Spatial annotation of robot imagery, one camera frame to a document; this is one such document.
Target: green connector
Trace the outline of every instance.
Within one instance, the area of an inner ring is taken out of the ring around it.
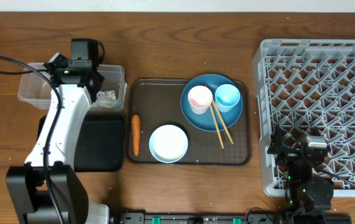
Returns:
[[[240,218],[233,218],[233,224],[241,224]]]
[[[160,224],[160,217],[152,217],[152,224]]]

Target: chopsticks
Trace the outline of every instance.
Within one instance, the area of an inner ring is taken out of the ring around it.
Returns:
[[[214,112],[213,112],[213,107],[212,107],[212,105],[210,105],[210,112],[212,112],[212,117],[213,117],[214,125],[216,126],[217,135],[219,136],[221,148],[224,149],[223,140],[221,139],[221,135],[220,135],[220,131],[219,131],[219,126],[217,125],[217,121],[216,121],[216,117],[214,116]]]
[[[230,136],[230,134],[229,134],[229,132],[228,132],[227,126],[226,126],[226,124],[224,123],[223,118],[221,117],[220,111],[219,111],[219,109],[217,108],[216,103],[214,102],[214,99],[212,99],[212,105],[214,106],[214,109],[216,110],[217,115],[218,115],[218,116],[219,116],[219,118],[220,118],[220,121],[221,121],[221,124],[223,125],[224,130],[226,130],[226,133],[227,133],[227,135],[228,135],[229,140],[231,141],[231,144],[234,144],[233,139],[231,138],[231,136]],[[220,135],[219,126],[217,125],[217,120],[216,120],[216,116],[214,115],[212,105],[210,105],[210,111],[211,111],[211,113],[212,113],[212,117],[213,117],[213,122],[214,122],[214,125],[216,126],[217,135],[219,136],[219,140],[220,140],[221,148],[222,148],[222,149],[224,149],[223,140],[221,139],[221,135]]]
[[[226,130],[226,133],[227,133],[227,135],[228,135],[229,140],[231,141],[231,144],[234,144],[233,139],[232,139],[231,136],[229,135],[227,126],[226,126],[226,124],[224,123],[224,120],[223,120],[223,118],[221,117],[220,111],[219,111],[219,109],[217,108],[216,103],[214,102],[214,100],[212,100],[212,104],[213,104],[213,106],[214,106],[214,108],[215,108],[215,110],[216,110],[216,112],[217,112],[217,115],[219,115],[221,124],[223,125],[224,130]]]

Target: black pad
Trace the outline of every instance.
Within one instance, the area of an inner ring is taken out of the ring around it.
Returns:
[[[39,131],[46,116],[39,120]],[[114,172],[123,163],[125,120],[116,114],[88,114],[75,151],[75,172]]]

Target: dish rack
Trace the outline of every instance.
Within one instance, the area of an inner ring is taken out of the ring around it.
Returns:
[[[322,168],[355,183],[355,40],[267,39],[252,64],[264,192],[285,193],[287,170],[266,153],[276,125],[288,146],[317,127],[331,147]],[[335,197],[355,197],[355,187],[332,181]]]

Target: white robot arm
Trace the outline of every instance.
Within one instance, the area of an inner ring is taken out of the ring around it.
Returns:
[[[100,42],[73,39],[71,60],[55,54],[44,66],[51,74],[51,104],[40,136],[22,167],[10,167],[6,176],[14,208],[20,223],[109,224],[107,205],[88,200],[75,175],[75,148],[82,122],[104,80],[97,72],[104,54],[98,57]],[[61,103],[55,90],[59,93]],[[58,107],[62,105],[51,132]],[[48,145],[48,166],[44,165],[44,147]],[[48,191],[36,187],[49,180]]]

